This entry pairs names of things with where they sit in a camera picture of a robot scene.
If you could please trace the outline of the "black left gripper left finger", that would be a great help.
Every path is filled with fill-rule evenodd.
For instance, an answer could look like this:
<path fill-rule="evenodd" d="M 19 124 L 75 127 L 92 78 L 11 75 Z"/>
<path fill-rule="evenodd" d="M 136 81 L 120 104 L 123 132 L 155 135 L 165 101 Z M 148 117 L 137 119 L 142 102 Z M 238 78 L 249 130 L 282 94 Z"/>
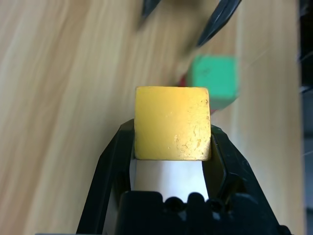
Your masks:
<path fill-rule="evenodd" d="M 77 234 L 113 235 L 120 197 L 132 189 L 135 169 L 134 120 L 123 123 L 100 155 Z"/>

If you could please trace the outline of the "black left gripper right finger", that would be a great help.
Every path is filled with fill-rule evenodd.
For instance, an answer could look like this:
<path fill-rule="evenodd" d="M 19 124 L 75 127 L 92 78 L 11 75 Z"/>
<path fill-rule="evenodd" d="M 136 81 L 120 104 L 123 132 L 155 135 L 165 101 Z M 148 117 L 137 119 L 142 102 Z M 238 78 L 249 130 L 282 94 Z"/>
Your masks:
<path fill-rule="evenodd" d="M 211 127 L 211 157 L 202 162 L 210 235 L 289 235 L 279 224 L 247 159 L 219 127 Z"/>

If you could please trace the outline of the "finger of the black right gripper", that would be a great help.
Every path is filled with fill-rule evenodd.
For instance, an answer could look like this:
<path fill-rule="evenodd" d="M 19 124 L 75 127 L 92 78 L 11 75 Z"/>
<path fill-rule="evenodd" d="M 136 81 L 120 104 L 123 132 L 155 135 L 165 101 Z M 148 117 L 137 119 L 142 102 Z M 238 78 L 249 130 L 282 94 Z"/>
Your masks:
<path fill-rule="evenodd" d="M 148 17 L 159 3 L 160 0 L 144 0 L 141 16 L 144 18 Z"/>
<path fill-rule="evenodd" d="M 221 0 L 209 18 L 201 36 L 196 44 L 203 46 L 211 40 L 230 20 L 241 0 Z"/>

